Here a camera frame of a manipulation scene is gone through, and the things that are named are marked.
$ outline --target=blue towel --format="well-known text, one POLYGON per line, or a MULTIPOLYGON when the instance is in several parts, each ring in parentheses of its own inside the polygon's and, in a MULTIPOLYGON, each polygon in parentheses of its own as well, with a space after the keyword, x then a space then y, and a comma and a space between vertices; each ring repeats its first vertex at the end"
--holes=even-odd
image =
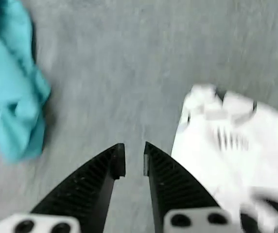
POLYGON ((7 162, 42 153, 50 86, 32 57, 32 23, 18 0, 0 0, 0 153, 7 162))

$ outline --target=screw hole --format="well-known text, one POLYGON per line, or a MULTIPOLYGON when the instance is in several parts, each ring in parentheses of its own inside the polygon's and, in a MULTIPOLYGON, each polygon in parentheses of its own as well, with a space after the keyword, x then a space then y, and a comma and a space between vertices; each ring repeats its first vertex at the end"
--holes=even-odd
POLYGON ((171 219, 171 223, 175 227, 189 227, 191 226, 191 220, 189 217, 182 215, 182 214, 177 214, 174 215, 171 219))
POLYGON ((51 233, 70 233, 71 227, 67 223, 59 223, 55 225, 51 231, 51 233))
POLYGON ((218 213, 212 213, 208 216, 208 222, 214 225, 226 225, 227 219, 218 213))
POLYGON ((15 233, 29 233, 32 231, 34 222, 31 220, 25 220, 20 222, 15 227, 15 233))

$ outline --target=floor surface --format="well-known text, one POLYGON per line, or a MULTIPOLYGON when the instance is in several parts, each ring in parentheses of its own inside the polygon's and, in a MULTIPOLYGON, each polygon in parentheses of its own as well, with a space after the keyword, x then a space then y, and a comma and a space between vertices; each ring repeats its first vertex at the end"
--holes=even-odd
POLYGON ((212 83, 278 109, 278 1, 24 0, 52 84, 36 161, 0 158, 0 219, 27 212, 68 174, 123 142, 106 233, 152 233, 144 142, 170 152, 184 96, 212 83))

